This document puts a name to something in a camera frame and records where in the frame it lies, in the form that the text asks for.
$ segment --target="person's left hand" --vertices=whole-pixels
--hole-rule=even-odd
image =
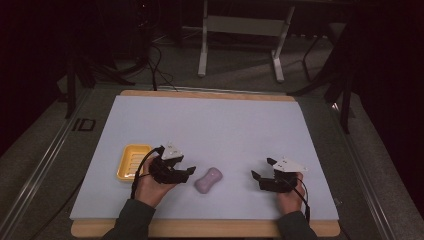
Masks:
[[[143,165],[144,172],[142,175],[148,174],[149,166],[154,157],[148,158]],[[156,182],[152,176],[146,175],[138,180],[138,186],[135,191],[135,199],[155,208],[166,193],[174,188],[177,184],[161,184]]]

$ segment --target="table leg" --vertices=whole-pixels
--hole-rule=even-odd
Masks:
[[[199,77],[206,76],[206,64],[208,61],[208,1],[203,1],[203,29],[202,29],[202,49],[200,51]]]
[[[286,19],[284,21],[284,24],[281,28],[281,34],[280,34],[280,40],[278,42],[278,46],[275,50],[272,50],[271,52],[272,60],[274,64],[275,76],[278,82],[284,81],[283,70],[281,68],[280,54],[281,54],[281,49],[283,48],[283,45],[284,45],[284,41],[286,40],[286,37],[287,37],[287,32],[290,27],[290,22],[293,17],[294,9],[295,9],[294,6],[290,7],[289,12],[286,16]]]

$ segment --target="yellow food tray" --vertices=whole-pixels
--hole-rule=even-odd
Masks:
[[[151,150],[152,147],[146,144],[127,145],[122,153],[121,163],[119,164],[117,173],[118,178],[122,181],[134,180],[138,166]]]

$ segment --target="black stand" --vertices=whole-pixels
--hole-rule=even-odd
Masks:
[[[352,82],[356,72],[356,56],[350,44],[350,41],[352,40],[351,32],[352,31],[350,30],[350,25],[348,23],[324,64],[324,67],[315,79],[312,80],[310,85],[297,91],[287,93],[289,96],[301,96],[318,87],[330,83],[330,87],[325,93],[324,99],[327,103],[335,103],[343,93],[340,124],[347,134],[349,134],[348,117]]]

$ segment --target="pink sponge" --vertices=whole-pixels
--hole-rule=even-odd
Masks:
[[[194,183],[197,191],[202,194],[208,193],[212,186],[222,179],[222,173],[217,168],[209,168],[205,176],[197,179]]]

